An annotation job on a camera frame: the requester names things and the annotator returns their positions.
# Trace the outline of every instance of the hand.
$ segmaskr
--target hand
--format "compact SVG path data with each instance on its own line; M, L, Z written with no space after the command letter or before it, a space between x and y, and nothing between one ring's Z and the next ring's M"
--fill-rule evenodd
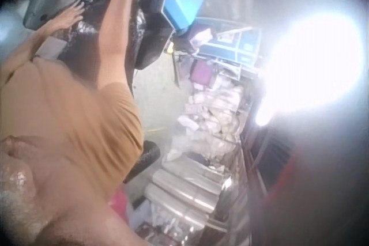
M75 4L71 5L71 7L46 23L50 33L54 33L61 29L68 29L73 26L73 24L82 20L82 13L85 11L83 6L83 2L79 4L79 1L77 1Z

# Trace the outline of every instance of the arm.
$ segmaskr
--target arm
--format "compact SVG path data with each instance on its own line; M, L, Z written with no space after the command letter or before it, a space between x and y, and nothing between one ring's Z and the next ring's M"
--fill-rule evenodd
M0 67L1 71L1 86L8 82L14 72L30 61L36 54L37 50L44 43L44 41L51 36L54 32L67 29L75 24L77 21L82 20L81 14L84 9L83 3L77 6L75 3L73 6L66 9L63 13L48 21L40 29L36 31L29 39L21 43L16 50L4 61Z
M120 82L127 85L125 57L128 45L132 0L110 0L99 34L99 89Z

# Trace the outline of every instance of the person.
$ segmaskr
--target person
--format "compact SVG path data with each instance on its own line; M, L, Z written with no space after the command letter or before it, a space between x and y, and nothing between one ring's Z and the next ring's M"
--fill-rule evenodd
M34 57L82 19L73 5L1 65L2 223L21 245L146 245L108 201L142 153L125 75L131 0L111 0L99 33L97 89Z

